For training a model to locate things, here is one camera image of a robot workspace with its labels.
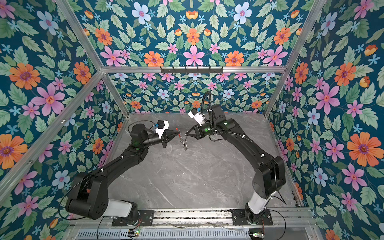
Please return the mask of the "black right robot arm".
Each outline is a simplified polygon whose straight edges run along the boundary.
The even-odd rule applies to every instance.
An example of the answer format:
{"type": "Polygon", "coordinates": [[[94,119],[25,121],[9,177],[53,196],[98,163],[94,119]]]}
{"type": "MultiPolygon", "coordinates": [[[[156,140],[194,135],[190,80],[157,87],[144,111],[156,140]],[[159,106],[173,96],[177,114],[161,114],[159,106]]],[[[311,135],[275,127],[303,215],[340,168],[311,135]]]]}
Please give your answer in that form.
{"type": "Polygon", "coordinates": [[[186,137],[200,140],[206,136],[221,136],[235,146],[254,168],[252,181],[254,193],[246,204],[248,215],[259,215],[283,185],[286,184],[285,161],[281,157],[273,157],[259,147],[234,119],[227,119],[221,107],[214,105],[208,110],[209,117],[193,108],[188,116],[197,124],[186,137]]]}

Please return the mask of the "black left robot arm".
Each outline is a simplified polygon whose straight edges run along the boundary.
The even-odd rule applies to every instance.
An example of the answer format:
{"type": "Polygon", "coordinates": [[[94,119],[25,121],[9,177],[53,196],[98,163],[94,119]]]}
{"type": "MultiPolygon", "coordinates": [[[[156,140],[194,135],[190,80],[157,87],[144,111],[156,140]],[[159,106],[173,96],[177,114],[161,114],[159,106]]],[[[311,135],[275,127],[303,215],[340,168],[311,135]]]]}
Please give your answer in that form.
{"type": "Polygon", "coordinates": [[[73,187],[68,193],[65,209],[68,213],[97,220],[102,217],[122,219],[132,226],[139,221],[138,205],[130,201],[113,200],[108,188],[119,176],[140,164],[149,152],[150,146],[167,146],[180,134],[171,130],[168,121],[158,121],[155,130],[137,123],[130,130],[131,143],[122,154],[108,164],[90,173],[75,176],[73,187]]]}

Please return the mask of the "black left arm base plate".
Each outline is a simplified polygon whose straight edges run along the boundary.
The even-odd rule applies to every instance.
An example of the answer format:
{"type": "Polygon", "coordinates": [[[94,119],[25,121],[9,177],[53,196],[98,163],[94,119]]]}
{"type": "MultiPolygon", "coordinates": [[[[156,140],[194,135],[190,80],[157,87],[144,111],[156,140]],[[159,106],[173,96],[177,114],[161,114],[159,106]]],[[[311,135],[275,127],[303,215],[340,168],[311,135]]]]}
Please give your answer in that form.
{"type": "Polygon", "coordinates": [[[133,210],[127,217],[114,217],[113,227],[148,227],[154,220],[153,210],[133,210]]]}

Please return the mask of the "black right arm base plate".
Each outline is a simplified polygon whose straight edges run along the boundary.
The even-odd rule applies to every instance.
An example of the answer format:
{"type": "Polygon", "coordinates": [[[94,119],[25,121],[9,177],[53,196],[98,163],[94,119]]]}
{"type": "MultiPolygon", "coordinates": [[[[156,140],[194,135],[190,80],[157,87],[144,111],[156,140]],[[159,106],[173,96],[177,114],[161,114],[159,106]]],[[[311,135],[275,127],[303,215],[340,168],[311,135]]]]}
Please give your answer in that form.
{"type": "Polygon", "coordinates": [[[230,209],[234,226],[272,226],[273,219],[269,210],[264,210],[255,215],[250,210],[230,209]]]}

